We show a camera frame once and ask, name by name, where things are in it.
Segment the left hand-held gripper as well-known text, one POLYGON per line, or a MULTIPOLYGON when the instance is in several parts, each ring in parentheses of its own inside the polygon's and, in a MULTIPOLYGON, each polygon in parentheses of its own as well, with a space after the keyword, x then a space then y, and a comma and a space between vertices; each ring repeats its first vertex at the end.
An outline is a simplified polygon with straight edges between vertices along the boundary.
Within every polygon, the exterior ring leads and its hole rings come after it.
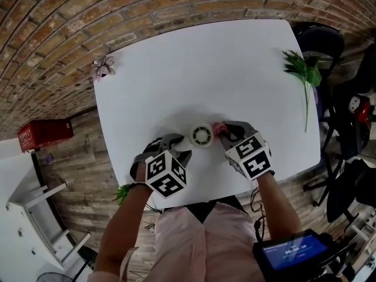
POLYGON ((164 199, 183 190, 187 185, 186 167, 192 151, 177 152, 173 148, 184 139, 178 133, 169 133, 150 142, 143 153, 133 159, 130 176, 135 177, 137 163, 145 161, 145 183, 164 199))

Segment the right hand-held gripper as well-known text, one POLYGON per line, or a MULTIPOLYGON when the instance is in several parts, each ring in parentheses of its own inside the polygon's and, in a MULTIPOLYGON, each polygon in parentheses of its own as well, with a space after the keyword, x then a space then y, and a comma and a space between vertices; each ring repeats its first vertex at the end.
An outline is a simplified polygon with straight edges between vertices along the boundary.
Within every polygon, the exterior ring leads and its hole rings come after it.
POLYGON ((271 153, 261 133, 243 121, 223 122, 228 133, 218 135, 231 166, 249 181, 271 172, 271 153))

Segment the person's right forearm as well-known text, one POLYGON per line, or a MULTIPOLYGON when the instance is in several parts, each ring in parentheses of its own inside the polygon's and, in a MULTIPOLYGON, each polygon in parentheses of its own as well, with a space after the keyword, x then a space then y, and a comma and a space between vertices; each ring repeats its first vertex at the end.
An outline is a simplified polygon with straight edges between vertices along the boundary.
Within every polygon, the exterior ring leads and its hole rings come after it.
POLYGON ((301 232, 299 216, 274 176, 267 172, 259 176, 257 182, 271 239, 281 240, 301 232))

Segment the person's left forearm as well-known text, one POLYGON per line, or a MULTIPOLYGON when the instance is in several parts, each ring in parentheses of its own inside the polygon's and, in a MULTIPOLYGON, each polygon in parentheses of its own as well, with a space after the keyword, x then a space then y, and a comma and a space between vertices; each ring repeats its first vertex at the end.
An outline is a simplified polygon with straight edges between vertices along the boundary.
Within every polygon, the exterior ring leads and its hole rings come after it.
POLYGON ((143 211, 151 194, 151 188, 143 186, 129 190, 102 236, 96 272, 119 274, 123 259, 136 244, 143 211))

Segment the person's left hand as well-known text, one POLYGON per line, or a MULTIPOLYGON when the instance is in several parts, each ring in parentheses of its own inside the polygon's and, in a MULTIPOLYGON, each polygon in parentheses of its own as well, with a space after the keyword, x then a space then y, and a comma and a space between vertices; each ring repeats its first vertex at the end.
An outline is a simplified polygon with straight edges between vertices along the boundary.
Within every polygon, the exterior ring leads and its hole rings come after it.
POLYGON ((146 177, 146 163, 143 160, 137 163, 134 181, 135 183, 145 183, 145 177, 146 177))

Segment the small green plant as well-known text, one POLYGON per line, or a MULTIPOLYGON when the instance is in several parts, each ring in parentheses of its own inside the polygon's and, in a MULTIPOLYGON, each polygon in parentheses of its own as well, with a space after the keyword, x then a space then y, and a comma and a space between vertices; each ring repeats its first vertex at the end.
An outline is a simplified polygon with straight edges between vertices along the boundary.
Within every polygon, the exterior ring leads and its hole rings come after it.
POLYGON ((129 184, 120 186, 117 189, 117 191, 115 191, 114 193, 115 198, 113 199, 113 201, 116 201, 117 204, 120 206, 124 202, 125 198, 127 197, 129 190, 130 190, 129 184))

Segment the green leafy sprig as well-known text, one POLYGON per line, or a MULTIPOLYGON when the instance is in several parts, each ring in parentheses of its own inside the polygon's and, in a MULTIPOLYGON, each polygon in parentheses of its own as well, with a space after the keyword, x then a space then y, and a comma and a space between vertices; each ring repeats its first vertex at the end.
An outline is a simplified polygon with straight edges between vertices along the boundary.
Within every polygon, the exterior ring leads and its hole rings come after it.
POLYGON ((308 126, 309 104, 311 91, 320 85, 322 81, 321 73, 318 68, 320 58, 318 56, 311 56, 308 59, 304 59, 297 52, 294 51, 282 51, 284 55, 284 71, 295 77, 297 77, 303 84, 304 97, 305 97, 305 132, 308 126))

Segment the person's pink shirt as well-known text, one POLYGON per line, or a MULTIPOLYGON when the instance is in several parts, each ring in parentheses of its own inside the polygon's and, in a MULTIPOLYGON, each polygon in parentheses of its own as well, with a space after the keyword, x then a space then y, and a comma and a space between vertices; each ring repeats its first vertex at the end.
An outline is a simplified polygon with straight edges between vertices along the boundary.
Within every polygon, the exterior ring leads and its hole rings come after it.
MULTIPOLYGON (((156 260, 143 282, 264 282, 252 252, 253 221, 234 196, 166 210, 155 230, 156 260)), ((135 250, 119 274, 94 269, 88 282, 127 282, 135 250)))

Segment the black office chair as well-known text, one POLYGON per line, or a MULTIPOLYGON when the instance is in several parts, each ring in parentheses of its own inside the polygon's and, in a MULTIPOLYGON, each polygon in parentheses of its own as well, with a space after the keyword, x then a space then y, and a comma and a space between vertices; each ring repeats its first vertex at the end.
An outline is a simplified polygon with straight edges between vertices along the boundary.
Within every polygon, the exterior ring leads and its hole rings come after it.
POLYGON ((343 173, 334 180, 327 199, 328 222, 343 214, 350 222, 354 221, 348 212, 354 200, 376 208, 376 167, 369 167, 362 159, 346 163, 343 173))
POLYGON ((368 93, 376 85, 376 40, 366 50, 364 57, 354 78, 337 84, 331 92, 330 98, 330 116, 322 118, 322 122, 328 123, 328 133, 325 142, 321 148, 321 156, 324 158, 328 171, 328 177, 321 183, 313 186, 305 184, 303 190, 313 190, 324 187, 324 193, 319 201, 314 201, 313 206, 319 207, 329 194, 332 182, 336 179, 344 161, 357 155, 363 146, 361 126, 368 127, 370 121, 359 122, 356 117, 348 110, 350 99, 355 95, 368 93), (340 144, 340 154, 337 155, 338 164, 332 169, 331 163, 326 152, 326 147, 333 135, 338 132, 337 140, 340 144))

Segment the pink leafed potted plant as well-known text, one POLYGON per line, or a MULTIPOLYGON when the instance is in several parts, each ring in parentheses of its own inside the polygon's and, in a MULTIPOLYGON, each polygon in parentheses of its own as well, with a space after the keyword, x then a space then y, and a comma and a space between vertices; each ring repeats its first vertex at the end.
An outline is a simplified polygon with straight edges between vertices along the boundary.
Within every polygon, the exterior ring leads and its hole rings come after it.
POLYGON ((115 75, 116 72, 112 68, 114 64, 115 58, 113 56, 102 56, 94 60, 90 72, 93 80, 99 82, 106 75, 115 75))

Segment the red and white helmet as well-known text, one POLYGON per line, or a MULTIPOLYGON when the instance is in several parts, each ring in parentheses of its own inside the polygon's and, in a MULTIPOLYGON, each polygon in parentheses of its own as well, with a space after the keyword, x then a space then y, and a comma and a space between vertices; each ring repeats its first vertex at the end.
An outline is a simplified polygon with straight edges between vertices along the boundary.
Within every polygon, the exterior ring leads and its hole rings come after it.
POLYGON ((356 117, 356 119, 364 123, 368 120, 370 113, 370 99, 366 96, 355 95, 350 99, 348 110, 356 117))

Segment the black folding chair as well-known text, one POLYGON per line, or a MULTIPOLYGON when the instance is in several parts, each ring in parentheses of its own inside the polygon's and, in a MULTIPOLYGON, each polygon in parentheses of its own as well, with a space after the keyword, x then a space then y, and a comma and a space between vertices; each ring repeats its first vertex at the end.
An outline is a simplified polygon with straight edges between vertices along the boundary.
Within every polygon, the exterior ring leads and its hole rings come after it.
POLYGON ((318 119, 322 120, 325 111, 330 107, 330 94, 327 79, 344 52, 344 37, 337 29, 315 22, 301 22, 293 27, 303 58, 318 56, 318 64, 322 81, 320 88, 321 101, 317 106, 318 119))

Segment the red box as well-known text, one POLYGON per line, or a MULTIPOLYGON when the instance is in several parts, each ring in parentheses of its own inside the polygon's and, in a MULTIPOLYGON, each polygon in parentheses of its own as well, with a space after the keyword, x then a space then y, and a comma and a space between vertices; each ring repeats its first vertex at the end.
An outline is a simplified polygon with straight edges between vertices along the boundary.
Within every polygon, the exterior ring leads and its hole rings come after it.
POLYGON ((18 132, 22 153, 55 145, 72 137, 69 119, 33 120, 18 132))

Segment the white shelf unit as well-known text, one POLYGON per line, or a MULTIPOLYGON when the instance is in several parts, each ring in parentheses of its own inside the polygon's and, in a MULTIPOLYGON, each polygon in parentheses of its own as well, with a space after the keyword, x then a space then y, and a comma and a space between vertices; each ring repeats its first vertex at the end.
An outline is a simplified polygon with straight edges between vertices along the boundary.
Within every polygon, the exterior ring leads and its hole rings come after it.
POLYGON ((88 233, 74 241, 52 199, 36 156, 18 139, 0 140, 0 282, 85 282, 91 269, 79 255, 88 233))

